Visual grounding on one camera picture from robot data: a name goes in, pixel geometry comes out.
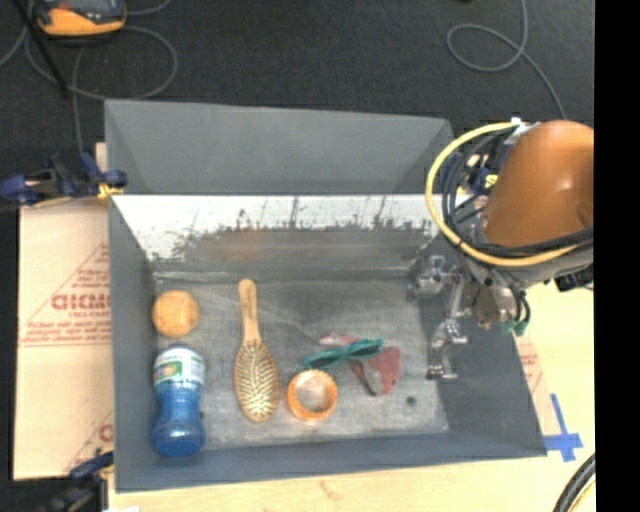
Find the gray box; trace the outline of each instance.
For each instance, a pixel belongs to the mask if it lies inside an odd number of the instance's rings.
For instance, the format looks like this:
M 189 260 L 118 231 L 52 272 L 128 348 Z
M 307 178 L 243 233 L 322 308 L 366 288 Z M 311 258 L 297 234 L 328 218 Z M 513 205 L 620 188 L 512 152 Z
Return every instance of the gray box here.
M 464 325 L 460 377 L 425 379 L 426 337 L 442 304 L 405 295 L 411 257 L 437 233 L 425 168 L 451 140 L 446 121 L 220 105 L 108 101 L 110 168 L 131 183 L 110 204 L 118 491 L 544 455 L 514 341 Z M 329 330 L 401 349 L 401 377 L 374 397 L 343 363 L 338 407 L 310 426 L 284 400 L 266 424 L 240 414 L 232 366 L 236 285 L 258 287 L 258 319 L 284 389 Z M 171 340 L 154 297 L 189 289 L 201 321 L 184 339 L 207 363 L 207 443 L 163 459 L 149 434 L 155 355 Z

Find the blue bottle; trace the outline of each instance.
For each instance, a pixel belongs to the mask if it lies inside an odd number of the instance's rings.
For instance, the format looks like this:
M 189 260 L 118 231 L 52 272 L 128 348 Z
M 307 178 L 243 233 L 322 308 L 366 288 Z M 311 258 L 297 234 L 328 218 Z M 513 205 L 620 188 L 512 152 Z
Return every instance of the blue bottle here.
M 153 387 L 160 412 L 151 430 L 151 444 L 160 455 L 186 457 L 203 447 L 200 392 L 204 375 L 204 360 L 184 345 L 174 345 L 156 357 Z

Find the bottle label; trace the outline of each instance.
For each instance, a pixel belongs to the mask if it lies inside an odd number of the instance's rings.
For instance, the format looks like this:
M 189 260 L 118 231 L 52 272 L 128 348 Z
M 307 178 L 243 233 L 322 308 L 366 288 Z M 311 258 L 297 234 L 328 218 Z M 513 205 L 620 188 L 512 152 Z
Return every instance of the bottle label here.
M 162 352 L 153 365 L 153 385 L 165 380 L 195 381 L 204 385 L 204 360 L 186 347 L 172 347 Z

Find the wire bundle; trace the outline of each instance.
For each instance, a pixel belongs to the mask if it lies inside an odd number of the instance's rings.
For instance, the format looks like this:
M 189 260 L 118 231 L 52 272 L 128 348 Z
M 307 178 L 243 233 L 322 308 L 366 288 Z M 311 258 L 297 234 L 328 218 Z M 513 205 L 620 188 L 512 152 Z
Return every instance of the wire bundle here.
M 584 229 L 578 233 L 563 236 L 536 244 L 521 247 L 504 247 L 490 243 L 478 243 L 464 234 L 460 228 L 461 223 L 467 218 L 482 211 L 482 207 L 468 213 L 470 203 L 487 192 L 479 192 L 457 205 L 458 189 L 469 182 L 469 177 L 477 168 L 467 166 L 472 156 L 482 155 L 478 159 L 479 165 L 483 165 L 485 158 L 495 159 L 499 148 L 503 146 L 504 139 L 513 133 L 514 128 L 520 126 L 519 121 L 496 123 L 476 130 L 457 138 L 451 142 L 438 155 L 433 162 L 425 184 L 425 200 L 427 208 L 444 236 L 454 247 L 466 253 L 480 263 L 497 267 L 523 267 L 551 261 L 559 256 L 578 249 L 588 249 L 593 244 L 593 227 Z M 442 186 L 442 216 L 437 211 L 433 193 L 436 177 L 439 175 L 443 164 L 451 158 L 461 147 L 468 145 L 478 137 L 479 142 L 467 146 L 467 149 L 457 155 L 443 178 Z

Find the orange ball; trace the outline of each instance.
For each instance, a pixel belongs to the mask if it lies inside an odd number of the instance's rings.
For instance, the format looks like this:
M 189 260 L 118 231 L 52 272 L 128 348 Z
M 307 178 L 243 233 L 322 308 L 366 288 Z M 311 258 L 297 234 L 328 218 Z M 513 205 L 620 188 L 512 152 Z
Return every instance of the orange ball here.
M 193 296 L 185 290 L 168 290 L 156 298 L 151 320 L 160 334 L 180 338 L 189 334 L 198 323 L 200 309 Z

